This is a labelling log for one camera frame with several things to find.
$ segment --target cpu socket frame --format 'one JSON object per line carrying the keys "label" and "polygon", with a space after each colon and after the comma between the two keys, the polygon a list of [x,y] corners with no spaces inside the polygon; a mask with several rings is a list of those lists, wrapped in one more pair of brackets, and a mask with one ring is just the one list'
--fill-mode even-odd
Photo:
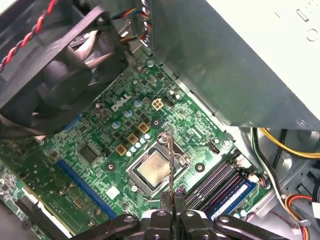
{"label": "cpu socket frame", "polygon": [[[157,195],[163,188],[169,184],[169,174],[165,176],[156,186],[153,186],[149,180],[141,174],[139,167],[146,161],[151,161],[150,156],[154,153],[158,153],[161,158],[169,164],[169,149],[165,144],[160,144],[155,141],[148,149],[146,149],[127,169],[126,172],[130,178],[130,184],[138,187],[138,192],[141,194],[146,194],[153,198]],[[173,156],[173,176],[174,180],[180,178],[183,173],[190,167],[187,161],[184,164],[179,163],[179,159]]]}

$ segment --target cpu socket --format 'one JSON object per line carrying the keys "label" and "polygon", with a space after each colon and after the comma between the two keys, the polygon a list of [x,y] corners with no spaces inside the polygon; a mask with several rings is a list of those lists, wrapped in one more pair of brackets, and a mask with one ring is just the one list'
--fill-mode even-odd
{"label": "cpu socket", "polygon": [[[173,157],[173,176],[177,180],[188,169],[189,163]],[[169,149],[155,141],[126,170],[130,184],[138,187],[139,193],[151,198],[169,184]]]}

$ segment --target gold square component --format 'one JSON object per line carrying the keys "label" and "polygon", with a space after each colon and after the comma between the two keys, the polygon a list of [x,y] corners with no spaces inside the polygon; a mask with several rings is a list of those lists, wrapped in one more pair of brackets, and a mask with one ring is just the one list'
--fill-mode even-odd
{"label": "gold square component", "polygon": [[156,187],[170,171],[169,162],[158,152],[153,152],[137,169],[142,176]]}
{"label": "gold square component", "polygon": [[133,133],[131,133],[127,138],[126,138],[131,144],[135,144],[136,142],[138,142],[138,138],[136,135],[134,135]]}
{"label": "gold square component", "polygon": [[146,132],[148,132],[148,130],[150,129],[150,127],[145,123],[142,122],[140,123],[140,125],[138,126],[138,129],[140,129],[140,131],[145,134]]}
{"label": "gold square component", "polygon": [[158,98],[152,102],[152,106],[155,108],[155,110],[159,110],[164,106],[164,104],[161,101],[161,98]]}
{"label": "gold square component", "polygon": [[120,144],[119,146],[116,147],[115,151],[120,155],[123,156],[126,152],[127,149],[125,146],[123,146],[122,144]]}

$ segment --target red and black wire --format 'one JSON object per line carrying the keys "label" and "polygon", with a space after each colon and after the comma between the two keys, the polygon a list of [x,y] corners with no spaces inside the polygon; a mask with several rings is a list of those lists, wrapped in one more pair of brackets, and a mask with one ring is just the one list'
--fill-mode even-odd
{"label": "red and black wire", "polygon": [[11,62],[14,55],[17,54],[19,49],[26,46],[27,42],[29,42],[38,32],[40,32],[46,17],[52,13],[53,8],[58,0],[51,0],[47,9],[39,16],[36,24],[33,26],[32,30],[25,35],[25,37],[19,41],[11,50],[8,52],[7,56],[5,56],[0,63],[0,73],[4,70],[5,66]]}

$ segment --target blue ram slot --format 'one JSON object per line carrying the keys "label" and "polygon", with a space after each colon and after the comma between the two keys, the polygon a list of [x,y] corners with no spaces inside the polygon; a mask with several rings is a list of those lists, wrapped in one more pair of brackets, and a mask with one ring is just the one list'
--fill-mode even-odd
{"label": "blue ram slot", "polygon": [[66,163],[61,159],[56,164],[64,170],[64,172],[72,178],[72,180],[79,185],[79,187],[94,201],[108,216],[110,219],[116,217],[116,213],[103,201],[85,181]]}
{"label": "blue ram slot", "polygon": [[245,179],[242,184],[236,186],[232,192],[213,211],[211,219],[220,214],[230,214],[255,188],[256,184]]}

